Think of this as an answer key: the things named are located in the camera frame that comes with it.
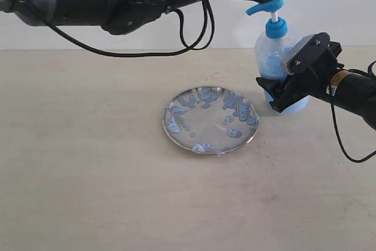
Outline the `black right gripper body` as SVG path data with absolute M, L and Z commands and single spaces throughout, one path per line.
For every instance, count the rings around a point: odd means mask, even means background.
M 341 44 L 330 41 L 328 48 L 323 54 L 303 73 L 294 76 L 298 78 L 299 87 L 305 91 L 325 91 L 330 79 L 334 74 L 340 71 L 344 65 L 339 63 L 337 56 L 342 52 Z

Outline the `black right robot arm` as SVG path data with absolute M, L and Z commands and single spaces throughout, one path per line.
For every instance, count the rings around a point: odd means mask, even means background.
M 271 96 L 271 108 L 281 113 L 312 96 L 362 117 L 375 128 L 375 79 L 345 69 L 337 60 L 341 51 L 340 43 L 325 32 L 301 39 L 281 60 L 285 79 L 256 79 Z

